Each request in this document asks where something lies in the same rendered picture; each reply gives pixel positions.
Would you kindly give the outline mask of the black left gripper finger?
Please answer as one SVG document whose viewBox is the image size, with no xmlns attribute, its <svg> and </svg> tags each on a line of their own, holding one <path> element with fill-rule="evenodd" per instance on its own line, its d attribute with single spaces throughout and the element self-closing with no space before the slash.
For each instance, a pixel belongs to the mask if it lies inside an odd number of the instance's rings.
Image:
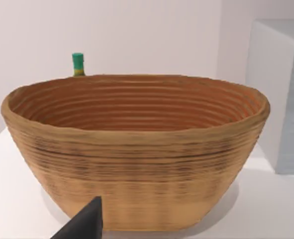
<svg viewBox="0 0 294 239">
<path fill-rule="evenodd" d="M 102 239 L 101 196 L 94 197 L 50 239 Z"/>
</svg>

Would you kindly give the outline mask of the green capped bottle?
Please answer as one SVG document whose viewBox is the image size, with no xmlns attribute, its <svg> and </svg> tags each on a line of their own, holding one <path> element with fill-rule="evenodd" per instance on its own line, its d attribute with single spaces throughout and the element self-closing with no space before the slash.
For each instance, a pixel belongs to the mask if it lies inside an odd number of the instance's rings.
<svg viewBox="0 0 294 239">
<path fill-rule="evenodd" d="M 73 53 L 73 68 L 74 68 L 74 76 L 85 76 L 84 70 L 84 55 L 83 53 Z"/>
</svg>

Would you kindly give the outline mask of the brown woven basket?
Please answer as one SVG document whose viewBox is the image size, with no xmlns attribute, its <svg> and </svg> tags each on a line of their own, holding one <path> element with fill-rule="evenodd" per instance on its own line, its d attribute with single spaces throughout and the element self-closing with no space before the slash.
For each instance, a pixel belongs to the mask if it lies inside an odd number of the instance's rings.
<svg viewBox="0 0 294 239">
<path fill-rule="evenodd" d="M 200 222 L 243 168 L 271 106 L 257 89 L 183 75 L 91 75 L 21 86 L 0 112 L 27 166 L 73 217 L 102 198 L 107 231 Z"/>
</svg>

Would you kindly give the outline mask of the pale grey cabinet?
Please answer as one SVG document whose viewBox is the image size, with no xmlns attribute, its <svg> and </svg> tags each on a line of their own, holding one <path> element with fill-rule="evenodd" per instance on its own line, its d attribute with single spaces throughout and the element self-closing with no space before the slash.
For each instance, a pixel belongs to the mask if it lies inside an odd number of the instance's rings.
<svg viewBox="0 0 294 239">
<path fill-rule="evenodd" d="M 259 146 L 277 174 L 294 175 L 294 19 L 253 23 L 246 85 L 271 105 Z"/>
</svg>

